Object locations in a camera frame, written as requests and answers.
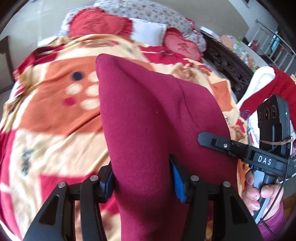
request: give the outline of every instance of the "maroon cloth bag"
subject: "maroon cloth bag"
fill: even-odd
[[[179,241],[188,205],[175,195],[168,155],[206,182],[237,189],[237,160],[197,142],[203,131],[230,138],[223,114],[206,88],[128,60],[99,55],[96,71],[121,240]]]

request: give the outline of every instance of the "white cloth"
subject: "white cloth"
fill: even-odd
[[[151,46],[162,46],[167,30],[166,24],[147,22],[142,19],[130,18],[133,21],[133,31],[130,39],[149,44]]]
[[[237,107],[240,109],[242,104],[250,96],[264,88],[275,78],[274,69],[269,66],[264,66],[259,68],[253,75],[248,89],[241,100],[237,103]],[[257,111],[255,111],[247,121],[247,124],[250,128],[250,134],[252,135],[253,143],[250,143],[252,146],[259,148],[260,140],[260,129],[258,127],[258,116]],[[291,123],[291,135],[295,138],[294,127]]]

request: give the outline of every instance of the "wooden bed frame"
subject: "wooden bed frame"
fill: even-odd
[[[207,41],[204,58],[229,79],[231,88],[239,101],[249,86],[253,71],[223,44],[205,32],[202,34]]]

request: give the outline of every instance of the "hand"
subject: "hand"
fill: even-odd
[[[265,185],[261,188],[261,193],[260,193],[257,188],[253,187],[253,183],[254,183],[254,176],[252,174],[252,170],[249,170],[246,174],[246,182],[244,185],[244,190],[242,192],[242,199],[245,205],[247,206],[249,212],[253,214],[254,211],[258,211],[260,209],[260,205],[258,202],[260,195],[263,198],[270,197],[270,201],[267,205],[267,208],[265,209],[262,215],[264,216],[265,213],[270,208],[271,204],[273,203],[281,185],[279,183],[272,184],[272,185]],[[284,189],[281,190],[281,193],[279,194],[278,199],[276,200],[274,206],[272,207],[272,209],[270,210],[270,212],[268,213],[268,215],[264,220],[271,218],[278,211],[283,194],[284,194]]]

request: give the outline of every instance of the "grip handle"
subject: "grip handle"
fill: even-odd
[[[259,189],[259,191],[261,190],[261,188],[267,184],[274,184],[276,181],[276,177],[272,176],[272,175],[268,175],[262,171],[258,171],[253,169],[252,170],[252,174],[254,176],[254,184],[253,187]],[[254,211],[253,214],[253,219],[255,221],[255,223],[257,224],[261,217],[263,216],[263,213],[269,203],[270,198],[259,198],[259,204],[260,204],[260,209],[258,211]]]

